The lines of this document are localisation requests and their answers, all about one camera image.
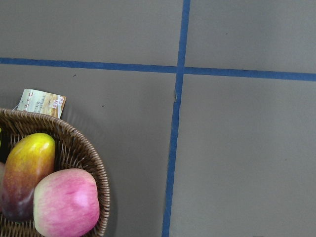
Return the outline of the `brown wicker basket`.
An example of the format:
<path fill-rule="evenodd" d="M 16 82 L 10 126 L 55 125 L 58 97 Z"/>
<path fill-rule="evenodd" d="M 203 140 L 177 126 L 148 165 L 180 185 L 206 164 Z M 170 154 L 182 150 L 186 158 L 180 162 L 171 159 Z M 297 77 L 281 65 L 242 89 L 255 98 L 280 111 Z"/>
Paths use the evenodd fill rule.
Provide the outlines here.
<path fill-rule="evenodd" d="M 105 165 L 85 136 L 67 122 L 49 115 L 2 108 L 0 110 L 0 159 L 6 161 L 17 142 L 29 134 L 49 134 L 56 143 L 55 170 L 81 168 L 96 181 L 100 217 L 87 237 L 102 237 L 110 216 L 110 185 Z"/>

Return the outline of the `paper price tag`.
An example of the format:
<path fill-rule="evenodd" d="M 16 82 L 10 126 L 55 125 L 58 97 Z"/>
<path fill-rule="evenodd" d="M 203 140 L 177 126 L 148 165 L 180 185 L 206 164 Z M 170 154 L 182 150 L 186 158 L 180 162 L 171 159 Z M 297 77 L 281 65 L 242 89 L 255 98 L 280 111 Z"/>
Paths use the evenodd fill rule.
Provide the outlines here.
<path fill-rule="evenodd" d="M 24 89 L 16 110 L 49 115 L 60 119 L 66 99 L 67 97 L 62 95 L 35 89 Z"/>

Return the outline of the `pink apple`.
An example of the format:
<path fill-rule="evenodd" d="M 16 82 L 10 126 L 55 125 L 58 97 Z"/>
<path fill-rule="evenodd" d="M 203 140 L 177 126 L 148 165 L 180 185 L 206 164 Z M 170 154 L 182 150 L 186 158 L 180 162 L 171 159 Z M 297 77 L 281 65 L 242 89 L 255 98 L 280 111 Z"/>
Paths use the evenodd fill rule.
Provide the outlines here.
<path fill-rule="evenodd" d="M 80 237 L 100 215 L 96 181 L 87 171 L 71 168 L 43 178 L 34 191 L 34 225 L 45 237 Z"/>

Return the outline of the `red yellow mango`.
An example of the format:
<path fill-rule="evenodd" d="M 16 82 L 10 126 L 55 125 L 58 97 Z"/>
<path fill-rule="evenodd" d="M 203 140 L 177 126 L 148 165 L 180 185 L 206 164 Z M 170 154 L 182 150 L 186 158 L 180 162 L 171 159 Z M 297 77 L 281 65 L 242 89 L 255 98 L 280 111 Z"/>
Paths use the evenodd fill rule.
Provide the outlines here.
<path fill-rule="evenodd" d="M 8 155 L 1 182 L 0 206 L 3 216 L 13 222 L 33 217 L 37 184 L 53 173 L 55 141 L 45 133 L 34 133 L 19 141 Z"/>

